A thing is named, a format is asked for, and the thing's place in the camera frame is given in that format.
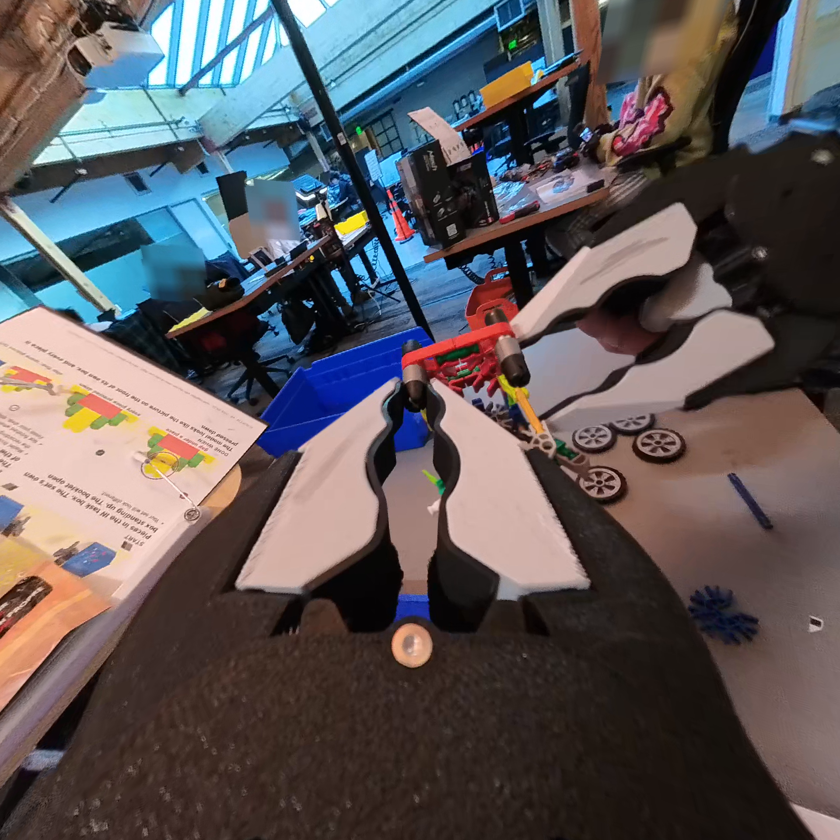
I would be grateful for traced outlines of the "yellow box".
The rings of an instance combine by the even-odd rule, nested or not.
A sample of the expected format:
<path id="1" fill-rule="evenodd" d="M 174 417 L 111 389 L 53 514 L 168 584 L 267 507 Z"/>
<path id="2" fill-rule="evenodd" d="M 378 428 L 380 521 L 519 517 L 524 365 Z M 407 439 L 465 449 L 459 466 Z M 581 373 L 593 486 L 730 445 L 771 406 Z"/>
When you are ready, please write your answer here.
<path id="1" fill-rule="evenodd" d="M 533 77 L 532 63 L 526 61 L 488 82 L 479 90 L 484 109 L 492 109 L 499 103 L 530 89 Z"/>

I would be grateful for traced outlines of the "black metal pole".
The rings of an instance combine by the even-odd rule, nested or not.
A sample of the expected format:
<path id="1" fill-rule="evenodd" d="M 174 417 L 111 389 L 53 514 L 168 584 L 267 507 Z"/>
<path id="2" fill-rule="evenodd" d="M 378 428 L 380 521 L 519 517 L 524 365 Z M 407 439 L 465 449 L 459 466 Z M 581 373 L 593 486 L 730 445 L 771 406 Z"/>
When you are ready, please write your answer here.
<path id="1" fill-rule="evenodd" d="M 362 170 L 355 159 L 350 142 L 347 138 L 346 132 L 344 131 L 344 127 L 334 109 L 333 102 L 327 88 L 325 87 L 306 39 L 298 26 L 298 22 L 294 14 L 292 13 L 291 7 L 289 6 L 288 1 L 272 1 L 271 3 L 279 16 L 280 23 L 284 31 L 287 34 L 292 52 L 297 59 L 297 63 L 299 64 L 304 79 L 309 86 L 314 101 L 318 105 L 323 120 L 332 135 L 336 150 L 350 176 L 356 192 L 358 193 L 363 208 L 368 214 L 369 223 L 374 236 L 379 242 L 381 251 L 392 270 L 393 278 L 402 293 L 404 302 L 408 306 L 408 310 L 411 313 L 416 326 L 425 331 L 426 336 L 433 340 L 433 331 L 427 321 L 424 310 L 417 299 L 413 286 L 408 279 L 403 263 L 396 252 L 396 247 L 388 234 L 385 223 L 383 222 L 382 216 L 373 195 L 371 194 L 371 189 L 366 184 Z"/>

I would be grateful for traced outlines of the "orange traffic cone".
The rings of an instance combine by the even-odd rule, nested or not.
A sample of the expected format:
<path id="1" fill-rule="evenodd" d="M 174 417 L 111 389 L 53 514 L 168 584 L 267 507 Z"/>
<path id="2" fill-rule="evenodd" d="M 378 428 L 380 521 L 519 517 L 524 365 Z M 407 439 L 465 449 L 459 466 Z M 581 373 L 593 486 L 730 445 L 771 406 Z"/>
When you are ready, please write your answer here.
<path id="1" fill-rule="evenodd" d="M 402 245 L 418 236 L 418 231 L 413 224 L 414 212 L 412 206 L 406 198 L 401 184 L 395 183 L 387 186 L 385 196 L 395 228 L 394 240 L 397 244 Z"/>

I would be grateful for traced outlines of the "building instruction sheet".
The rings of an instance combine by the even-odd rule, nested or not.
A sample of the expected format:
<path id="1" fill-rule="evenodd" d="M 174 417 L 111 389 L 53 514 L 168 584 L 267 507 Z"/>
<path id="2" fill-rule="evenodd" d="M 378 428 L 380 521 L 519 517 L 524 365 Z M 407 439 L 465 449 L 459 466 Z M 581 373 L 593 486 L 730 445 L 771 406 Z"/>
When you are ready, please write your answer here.
<path id="1" fill-rule="evenodd" d="M 44 307 L 1 328 L 2 707 L 208 520 L 265 425 Z"/>

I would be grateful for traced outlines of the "red crate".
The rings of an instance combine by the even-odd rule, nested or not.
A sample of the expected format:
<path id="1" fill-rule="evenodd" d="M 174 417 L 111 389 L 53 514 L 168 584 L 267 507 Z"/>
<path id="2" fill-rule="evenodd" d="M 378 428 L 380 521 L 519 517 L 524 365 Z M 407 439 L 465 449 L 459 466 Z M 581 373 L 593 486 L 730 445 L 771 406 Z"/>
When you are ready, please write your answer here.
<path id="1" fill-rule="evenodd" d="M 487 272 L 483 281 L 470 293 L 465 309 L 469 330 L 483 329 L 486 314 L 494 308 L 500 308 L 507 320 L 512 320 L 518 313 L 511 278 L 505 266 Z"/>

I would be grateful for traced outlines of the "white ceiling projector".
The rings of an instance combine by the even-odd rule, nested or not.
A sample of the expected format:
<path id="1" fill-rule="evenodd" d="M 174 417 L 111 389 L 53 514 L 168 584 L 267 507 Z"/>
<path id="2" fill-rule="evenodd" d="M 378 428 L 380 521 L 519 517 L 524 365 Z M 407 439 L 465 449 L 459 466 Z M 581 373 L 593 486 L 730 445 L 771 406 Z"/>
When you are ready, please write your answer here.
<path id="1" fill-rule="evenodd" d="M 150 33 L 113 22 L 79 38 L 67 53 L 70 68 L 91 90 L 138 88 L 164 58 Z"/>

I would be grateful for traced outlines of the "black product carton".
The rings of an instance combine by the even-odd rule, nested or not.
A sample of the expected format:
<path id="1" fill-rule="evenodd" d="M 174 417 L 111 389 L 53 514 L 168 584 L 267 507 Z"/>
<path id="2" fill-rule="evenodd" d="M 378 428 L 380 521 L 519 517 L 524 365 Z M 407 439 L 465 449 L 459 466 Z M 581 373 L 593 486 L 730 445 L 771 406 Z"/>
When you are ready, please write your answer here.
<path id="1" fill-rule="evenodd" d="M 499 221 L 483 150 L 447 164 L 440 142 L 431 140 L 405 152 L 395 166 L 425 246 L 446 249 L 468 231 Z"/>

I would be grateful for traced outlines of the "blue toy rod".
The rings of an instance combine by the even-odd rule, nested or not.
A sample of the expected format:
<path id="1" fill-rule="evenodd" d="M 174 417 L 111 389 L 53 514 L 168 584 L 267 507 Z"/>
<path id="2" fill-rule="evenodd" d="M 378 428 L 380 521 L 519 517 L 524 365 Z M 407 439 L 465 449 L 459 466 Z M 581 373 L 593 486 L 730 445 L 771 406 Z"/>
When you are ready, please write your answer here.
<path id="1" fill-rule="evenodd" d="M 761 508 L 761 505 L 741 478 L 736 473 L 730 472 L 727 474 L 727 479 L 761 529 L 765 531 L 773 530 L 774 525 L 769 515 Z"/>

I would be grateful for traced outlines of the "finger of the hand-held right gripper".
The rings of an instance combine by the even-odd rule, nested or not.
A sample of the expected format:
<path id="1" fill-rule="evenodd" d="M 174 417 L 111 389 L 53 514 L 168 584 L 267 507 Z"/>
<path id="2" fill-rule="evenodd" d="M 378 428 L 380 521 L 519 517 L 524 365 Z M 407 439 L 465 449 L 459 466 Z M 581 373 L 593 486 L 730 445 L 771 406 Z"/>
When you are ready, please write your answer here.
<path id="1" fill-rule="evenodd" d="M 542 420 L 571 430 L 683 408 L 688 397 L 773 349 L 774 339 L 760 319 L 716 310 L 671 328 L 632 364 L 591 391 L 563 399 Z"/>
<path id="2" fill-rule="evenodd" d="M 685 266 L 697 223 L 677 203 L 593 248 L 581 250 L 511 321 L 514 336 L 530 346 L 567 329 L 626 284 L 658 281 Z"/>

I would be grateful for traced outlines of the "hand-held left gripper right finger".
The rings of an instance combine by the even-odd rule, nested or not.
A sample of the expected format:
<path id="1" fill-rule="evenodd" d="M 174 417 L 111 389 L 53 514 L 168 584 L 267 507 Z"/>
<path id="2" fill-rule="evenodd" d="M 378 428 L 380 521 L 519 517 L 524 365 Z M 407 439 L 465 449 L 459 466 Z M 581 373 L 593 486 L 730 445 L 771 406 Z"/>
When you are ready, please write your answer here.
<path id="1" fill-rule="evenodd" d="M 559 518 L 567 475 L 445 387 L 427 388 L 444 482 L 428 569 L 434 621 L 482 621 L 497 602 L 592 584 Z"/>

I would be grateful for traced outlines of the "blue snowflake toy connector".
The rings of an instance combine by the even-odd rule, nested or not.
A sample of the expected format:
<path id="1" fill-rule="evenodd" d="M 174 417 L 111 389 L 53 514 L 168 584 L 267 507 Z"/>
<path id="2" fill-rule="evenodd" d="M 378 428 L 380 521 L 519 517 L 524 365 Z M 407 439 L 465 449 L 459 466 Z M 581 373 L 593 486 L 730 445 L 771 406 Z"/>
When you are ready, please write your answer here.
<path id="1" fill-rule="evenodd" d="M 718 585 L 695 590 L 687 610 L 702 634 L 726 645 L 750 643 L 760 631 L 759 619 L 741 612 L 733 592 Z"/>

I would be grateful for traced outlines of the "red rod toy assembly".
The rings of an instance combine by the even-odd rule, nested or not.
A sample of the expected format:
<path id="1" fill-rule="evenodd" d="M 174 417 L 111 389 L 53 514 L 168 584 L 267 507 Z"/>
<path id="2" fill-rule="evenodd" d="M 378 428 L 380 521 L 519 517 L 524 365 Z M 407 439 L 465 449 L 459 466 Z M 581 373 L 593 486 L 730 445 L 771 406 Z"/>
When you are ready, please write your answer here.
<path id="1" fill-rule="evenodd" d="M 537 449 L 582 482 L 590 476 L 592 465 L 554 438 L 539 419 L 527 392 L 530 378 L 520 343 L 500 307 L 489 310 L 485 326 L 476 331 L 429 346 L 414 340 L 402 346 L 402 382 L 409 411 L 426 413 L 427 388 L 435 382 L 460 397 L 467 389 L 485 390 L 489 397 L 500 392 L 504 405 L 478 400 L 476 407 L 520 446 Z"/>

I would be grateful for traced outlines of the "blue plastic bin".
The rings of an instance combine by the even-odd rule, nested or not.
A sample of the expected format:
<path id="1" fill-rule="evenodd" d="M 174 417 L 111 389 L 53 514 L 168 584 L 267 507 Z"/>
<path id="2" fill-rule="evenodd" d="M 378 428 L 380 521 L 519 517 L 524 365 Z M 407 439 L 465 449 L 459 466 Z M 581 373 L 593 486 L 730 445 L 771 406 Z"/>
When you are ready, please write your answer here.
<path id="1" fill-rule="evenodd" d="M 413 328 L 300 367 L 262 413 L 267 427 L 257 445 L 279 457 L 297 450 L 343 414 L 394 378 L 402 376 L 403 345 L 432 344 Z"/>

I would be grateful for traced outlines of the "person's right hand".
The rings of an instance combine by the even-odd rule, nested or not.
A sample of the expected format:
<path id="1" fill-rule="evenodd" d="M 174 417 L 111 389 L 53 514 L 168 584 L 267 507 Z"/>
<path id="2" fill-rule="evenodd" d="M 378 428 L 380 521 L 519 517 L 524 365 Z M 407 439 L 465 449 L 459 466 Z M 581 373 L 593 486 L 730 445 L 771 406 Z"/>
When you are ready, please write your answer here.
<path id="1" fill-rule="evenodd" d="M 622 288 L 575 322 L 575 327 L 613 354 L 633 357 L 660 341 L 664 331 L 646 329 L 640 313 L 653 292 L 648 288 Z"/>

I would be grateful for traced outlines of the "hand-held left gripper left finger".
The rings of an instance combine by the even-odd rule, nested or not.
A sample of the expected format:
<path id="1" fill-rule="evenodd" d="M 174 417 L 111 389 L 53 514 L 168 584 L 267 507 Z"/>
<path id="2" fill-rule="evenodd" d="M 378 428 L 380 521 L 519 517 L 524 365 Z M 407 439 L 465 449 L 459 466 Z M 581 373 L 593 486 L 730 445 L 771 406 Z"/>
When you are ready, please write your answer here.
<path id="1" fill-rule="evenodd" d="M 403 571 L 383 484 L 404 396 L 387 381 L 299 448 L 238 591 L 330 599 L 346 621 L 395 619 Z"/>

